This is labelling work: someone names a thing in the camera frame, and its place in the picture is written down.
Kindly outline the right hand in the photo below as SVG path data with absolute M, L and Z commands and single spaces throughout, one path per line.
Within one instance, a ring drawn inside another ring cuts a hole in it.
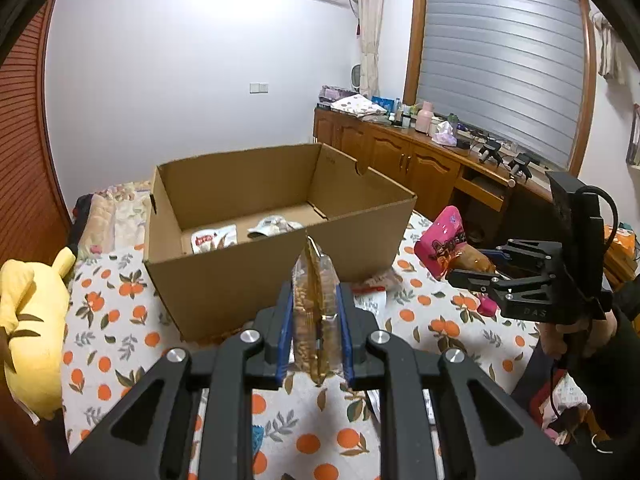
M 617 318 L 608 311 L 604 320 L 580 318 L 572 325 L 539 323 L 539 338 L 542 350 L 551 359 L 559 360 L 570 351 L 571 336 L 585 336 L 580 346 L 582 355 L 588 358 L 603 348 L 617 332 Z

